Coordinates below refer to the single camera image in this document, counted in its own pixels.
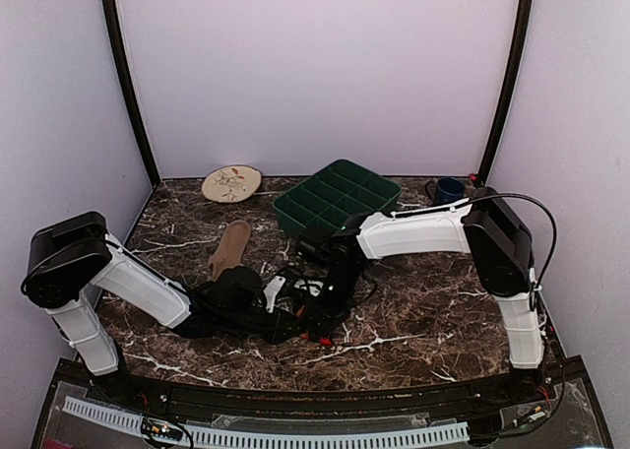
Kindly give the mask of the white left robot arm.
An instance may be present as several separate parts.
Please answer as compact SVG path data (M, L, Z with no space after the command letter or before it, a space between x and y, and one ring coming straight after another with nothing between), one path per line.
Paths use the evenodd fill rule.
M236 267L215 282L187 289L128 251L98 212L43 228L31 239L21 292L53 318L88 371L101 377L101 391L118 406L132 405L139 385L121 369L121 352L85 299L88 287L115 294L185 339L222 331L277 344L306 330L303 316L273 306L284 278L263 284L254 271Z

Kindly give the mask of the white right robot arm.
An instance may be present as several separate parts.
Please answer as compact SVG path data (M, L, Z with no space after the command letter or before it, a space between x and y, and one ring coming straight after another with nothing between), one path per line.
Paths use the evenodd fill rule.
M508 202L517 194L490 187L471 198L404 212L361 212L336 231L309 226L297 253L328 271L325 303L342 307L368 262L390 256L449 252L468 254L482 288L499 306L516 371L502 394L522 404L540 386L545 353L536 302L545 270L538 269L530 230Z

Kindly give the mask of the dark blue mug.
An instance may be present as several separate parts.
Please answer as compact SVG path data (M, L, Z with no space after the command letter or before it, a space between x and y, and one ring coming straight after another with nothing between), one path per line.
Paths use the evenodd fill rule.
M443 177L436 181L428 181L425 193L433 206L454 203L465 197L466 185L457 178Z

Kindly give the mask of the red yellow argyle sock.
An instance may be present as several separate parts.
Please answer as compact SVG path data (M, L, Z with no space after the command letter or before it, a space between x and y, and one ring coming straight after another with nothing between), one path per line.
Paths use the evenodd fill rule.
M298 336L302 340L317 343L322 346L330 346L330 338L333 321L330 316L319 308L302 305L296 311L298 318Z

